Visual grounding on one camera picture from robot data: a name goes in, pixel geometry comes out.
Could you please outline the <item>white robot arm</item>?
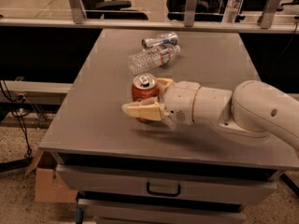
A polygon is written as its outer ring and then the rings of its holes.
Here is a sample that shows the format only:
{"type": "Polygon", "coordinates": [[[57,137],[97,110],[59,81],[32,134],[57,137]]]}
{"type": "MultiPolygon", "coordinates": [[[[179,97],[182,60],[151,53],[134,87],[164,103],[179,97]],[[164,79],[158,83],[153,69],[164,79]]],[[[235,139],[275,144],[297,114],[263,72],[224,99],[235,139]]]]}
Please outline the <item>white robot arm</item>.
{"type": "Polygon", "coordinates": [[[229,91],[170,78],[157,83],[158,96],[124,104],[122,111],[171,128],[205,124],[235,142],[258,143],[274,135],[299,149],[299,101],[269,84],[248,80],[229,91]]]}

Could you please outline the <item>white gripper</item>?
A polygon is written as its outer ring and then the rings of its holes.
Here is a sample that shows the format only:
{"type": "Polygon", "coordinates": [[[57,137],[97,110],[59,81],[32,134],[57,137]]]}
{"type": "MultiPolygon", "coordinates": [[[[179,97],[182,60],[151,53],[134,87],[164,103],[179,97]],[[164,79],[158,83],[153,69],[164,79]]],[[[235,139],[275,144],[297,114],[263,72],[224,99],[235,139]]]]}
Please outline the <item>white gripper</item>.
{"type": "Polygon", "coordinates": [[[169,118],[176,123],[193,124],[193,103],[201,86],[189,81],[174,83],[171,78],[157,78],[159,96],[164,97],[164,104],[161,104],[157,97],[150,97],[124,104],[122,111],[133,118],[155,121],[163,120],[168,113],[169,118]]]}

